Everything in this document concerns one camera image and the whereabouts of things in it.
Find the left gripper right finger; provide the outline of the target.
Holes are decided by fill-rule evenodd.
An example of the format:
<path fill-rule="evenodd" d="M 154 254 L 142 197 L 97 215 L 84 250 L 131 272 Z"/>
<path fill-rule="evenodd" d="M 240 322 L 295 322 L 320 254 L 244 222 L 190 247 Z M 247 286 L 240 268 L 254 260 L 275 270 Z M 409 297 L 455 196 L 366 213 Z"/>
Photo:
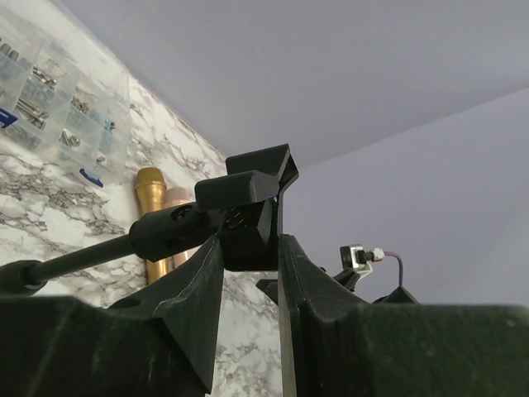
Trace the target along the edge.
<path fill-rule="evenodd" d="M 287 396 L 525 396 L 528 311 L 508 305 L 369 304 L 279 239 Z"/>

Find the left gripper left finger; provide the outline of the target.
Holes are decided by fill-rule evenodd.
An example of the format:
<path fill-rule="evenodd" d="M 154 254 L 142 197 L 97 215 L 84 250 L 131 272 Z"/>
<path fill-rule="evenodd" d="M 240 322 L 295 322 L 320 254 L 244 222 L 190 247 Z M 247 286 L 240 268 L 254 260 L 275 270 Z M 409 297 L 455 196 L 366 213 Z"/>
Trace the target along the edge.
<path fill-rule="evenodd" d="M 66 295 L 2 297 L 2 395 L 209 394 L 222 281 L 222 249 L 211 237 L 106 309 Z"/>

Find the pink microphone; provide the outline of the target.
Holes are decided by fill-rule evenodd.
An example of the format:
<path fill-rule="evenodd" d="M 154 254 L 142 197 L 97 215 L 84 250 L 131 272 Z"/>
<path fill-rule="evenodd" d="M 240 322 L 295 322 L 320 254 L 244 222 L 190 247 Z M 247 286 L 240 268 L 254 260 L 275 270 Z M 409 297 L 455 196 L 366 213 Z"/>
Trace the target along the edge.
<path fill-rule="evenodd" d="M 176 225 L 176 232 L 180 237 L 190 231 L 193 225 L 192 218 L 195 216 L 196 208 L 191 201 L 190 193 L 182 186 L 167 190 L 165 195 L 166 209 L 171 209 L 170 220 Z"/>

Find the black round-base stand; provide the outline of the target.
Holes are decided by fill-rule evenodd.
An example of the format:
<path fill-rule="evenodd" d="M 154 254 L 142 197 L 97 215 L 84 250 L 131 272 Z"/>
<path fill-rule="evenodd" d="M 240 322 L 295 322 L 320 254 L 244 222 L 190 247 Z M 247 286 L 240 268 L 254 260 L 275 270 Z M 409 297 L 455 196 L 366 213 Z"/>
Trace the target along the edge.
<path fill-rule="evenodd" d="M 124 236 L 50 261 L 3 265 L 2 294 L 31 296 L 49 280 L 129 255 L 159 261 L 200 246 L 209 237 L 219 239 L 227 270 L 276 271 L 282 198 L 299 176 L 290 147 L 231 156 L 226 170 L 225 176 L 196 183 L 193 225 L 182 237 L 170 220 L 170 208 L 147 213 Z"/>

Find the gold microphone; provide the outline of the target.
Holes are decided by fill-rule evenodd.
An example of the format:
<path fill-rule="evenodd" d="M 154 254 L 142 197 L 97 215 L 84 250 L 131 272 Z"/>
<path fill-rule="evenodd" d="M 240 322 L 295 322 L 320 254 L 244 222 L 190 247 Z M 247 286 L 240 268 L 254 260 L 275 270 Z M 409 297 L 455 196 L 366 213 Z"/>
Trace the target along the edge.
<path fill-rule="evenodd" d="M 161 210 L 164 207 L 166 183 L 161 170 L 155 167 L 140 169 L 136 175 L 136 196 L 139 200 L 141 215 Z M 168 259 L 145 262 L 146 276 L 149 284 L 170 272 Z"/>

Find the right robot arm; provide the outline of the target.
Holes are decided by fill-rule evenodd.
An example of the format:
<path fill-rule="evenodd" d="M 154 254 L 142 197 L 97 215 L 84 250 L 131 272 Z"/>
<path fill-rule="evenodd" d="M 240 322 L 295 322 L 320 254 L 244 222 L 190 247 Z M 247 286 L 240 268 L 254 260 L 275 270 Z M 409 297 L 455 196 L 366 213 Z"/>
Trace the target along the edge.
<path fill-rule="evenodd" d="M 356 284 L 360 281 L 360 274 L 348 268 L 333 276 L 333 279 L 353 294 Z M 399 286 L 390 294 L 376 299 L 372 304 L 417 304 L 417 300 L 404 287 Z"/>

